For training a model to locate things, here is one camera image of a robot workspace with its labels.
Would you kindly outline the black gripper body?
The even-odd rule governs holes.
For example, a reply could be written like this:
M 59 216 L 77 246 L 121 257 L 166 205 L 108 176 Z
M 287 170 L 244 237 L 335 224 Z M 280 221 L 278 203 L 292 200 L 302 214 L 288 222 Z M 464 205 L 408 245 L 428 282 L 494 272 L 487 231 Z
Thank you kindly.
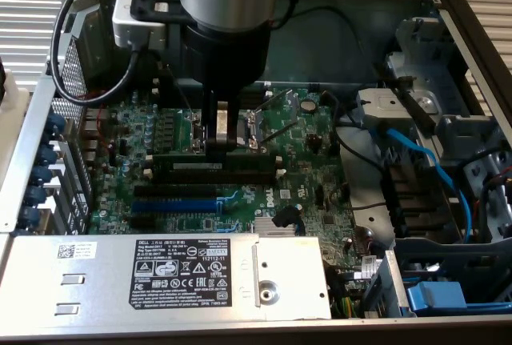
M 182 28 L 182 62 L 186 73 L 214 90 L 238 91 L 257 81 L 266 67 L 270 24 L 227 33 L 188 25 Z

